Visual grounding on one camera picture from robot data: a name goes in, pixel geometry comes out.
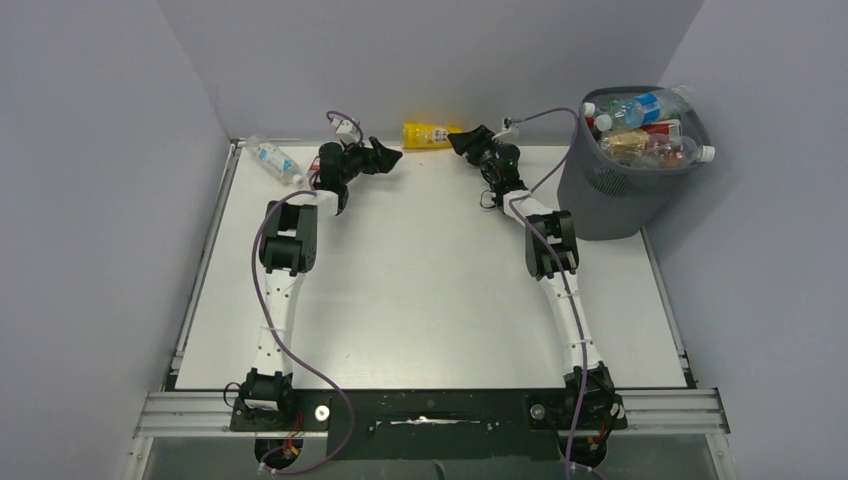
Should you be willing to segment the yellow juice bottle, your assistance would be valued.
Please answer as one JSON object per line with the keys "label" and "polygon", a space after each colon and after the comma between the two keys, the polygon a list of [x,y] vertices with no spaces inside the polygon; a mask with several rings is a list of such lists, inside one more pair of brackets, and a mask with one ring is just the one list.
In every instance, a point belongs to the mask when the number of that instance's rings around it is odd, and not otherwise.
{"label": "yellow juice bottle", "polygon": [[450,147],[449,134],[463,129],[453,125],[407,122],[402,127],[401,146],[407,150],[434,150]]}

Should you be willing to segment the grey mesh waste bin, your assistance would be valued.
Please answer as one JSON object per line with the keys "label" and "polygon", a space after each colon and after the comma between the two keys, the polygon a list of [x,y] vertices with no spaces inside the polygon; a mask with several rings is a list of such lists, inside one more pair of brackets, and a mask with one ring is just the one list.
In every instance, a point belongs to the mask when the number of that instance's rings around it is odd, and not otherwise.
{"label": "grey mesh waste bin", "polygon": [[[623,100],[659,89],[663,88],[598,89],[587,94],[583,102]],[[694,99],[692,110],[671,119],[681,121],[681,136],[714,146],[694,110]],[[558,200],[561,208],[572,214],[576,234],[584,240],[618,239],[637,233],[670,201],[686,179],[708,164],[675,169],[632,168],[616,163],[600,149],[598,140],[604,132],[595,126],[590,128],[583,115],[576,133],[558,187]]]}

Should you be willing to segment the green tinted bottle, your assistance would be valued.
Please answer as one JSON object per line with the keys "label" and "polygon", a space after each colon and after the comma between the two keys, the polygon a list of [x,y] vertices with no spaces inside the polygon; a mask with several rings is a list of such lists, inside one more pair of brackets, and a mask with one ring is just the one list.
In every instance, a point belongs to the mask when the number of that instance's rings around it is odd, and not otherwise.
{"label": "green tinted bottle", "polygon": [[599,115],[608,113],[619,103],[620,100],[617,98],[602,99],[599,102],[583,102],[581,104],[581,113],[587,125],[592,128],[594,126],[595,119]]}

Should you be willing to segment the amber tea bottle red label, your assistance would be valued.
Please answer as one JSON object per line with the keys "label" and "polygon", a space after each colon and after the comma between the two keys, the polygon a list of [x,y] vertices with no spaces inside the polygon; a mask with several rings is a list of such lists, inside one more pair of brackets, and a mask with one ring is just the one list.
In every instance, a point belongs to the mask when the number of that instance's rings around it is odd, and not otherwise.
{"label": "amber tea bottle red label", "polygon": [[606,131],[600,135],[598,145],[616,163],[632,167],[631,161],[654,134],[681,136],[681,121],[671,119],[647,124],[633,130]]}

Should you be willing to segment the clear crushed bottle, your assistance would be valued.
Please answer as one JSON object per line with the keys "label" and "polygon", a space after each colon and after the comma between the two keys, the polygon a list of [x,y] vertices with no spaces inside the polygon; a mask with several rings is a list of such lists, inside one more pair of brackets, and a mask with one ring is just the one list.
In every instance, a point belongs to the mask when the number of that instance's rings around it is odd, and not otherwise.
{"label": "clear crushed bottle", "polygon": [[631,161],[635,168],[675,169],[712,162],[716,149],[688,136],[654,134]]}

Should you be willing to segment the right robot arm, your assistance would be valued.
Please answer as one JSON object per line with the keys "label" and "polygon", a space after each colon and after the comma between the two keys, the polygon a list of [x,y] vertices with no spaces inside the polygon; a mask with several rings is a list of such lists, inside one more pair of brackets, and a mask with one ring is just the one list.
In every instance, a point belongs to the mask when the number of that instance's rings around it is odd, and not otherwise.
{"label": "right robot arm", "polygon": [[525,231],[525,264],[529,276],[545,293],[554,315],[563,350],[563,377],[570,391],[562,400],[564,417],[585,427],[600,415],[625,417],[594,338],[579,296],[577,269],[580,257],[569,212],[554,210],[537,200],[523,182],[520,150],[485,126],[450,133],[454,152],[479,169],[493,194],[493,203]]}

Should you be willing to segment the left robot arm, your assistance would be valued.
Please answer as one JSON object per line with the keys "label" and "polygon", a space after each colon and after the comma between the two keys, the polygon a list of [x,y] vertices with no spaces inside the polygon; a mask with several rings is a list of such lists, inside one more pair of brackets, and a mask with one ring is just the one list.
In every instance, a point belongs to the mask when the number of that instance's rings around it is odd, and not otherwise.
{"label": "left robot arm", "polygon": [[366,144],[325,143],[318,150],[311,183],[268,204],[251,249],[252,282],[263,320],[236,411],[282,418],[292,414],[294,366],[305,362],[291,351],[290,343],[300,291],[316,263],[320,223],[344,211],[354,179],[388,174],[402,156],[375,137]]}

